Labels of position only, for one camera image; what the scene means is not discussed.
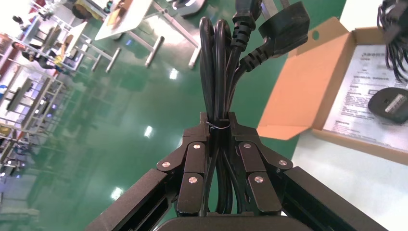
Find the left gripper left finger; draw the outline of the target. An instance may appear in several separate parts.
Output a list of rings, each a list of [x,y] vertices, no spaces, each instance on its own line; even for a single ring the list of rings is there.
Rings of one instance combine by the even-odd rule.
[[[182,144],[160,160],[85,229],[87,231],[152,231],[176,207],[179,216],[205,210],[209,126],[206,113],[200,124],[184,130]]]

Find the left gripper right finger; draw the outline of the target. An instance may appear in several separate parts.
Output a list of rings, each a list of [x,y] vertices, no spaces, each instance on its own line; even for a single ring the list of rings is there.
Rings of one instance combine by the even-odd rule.
[[[257,231],[382,231],[383,226],[230,119],[230,151],[247,226]]]

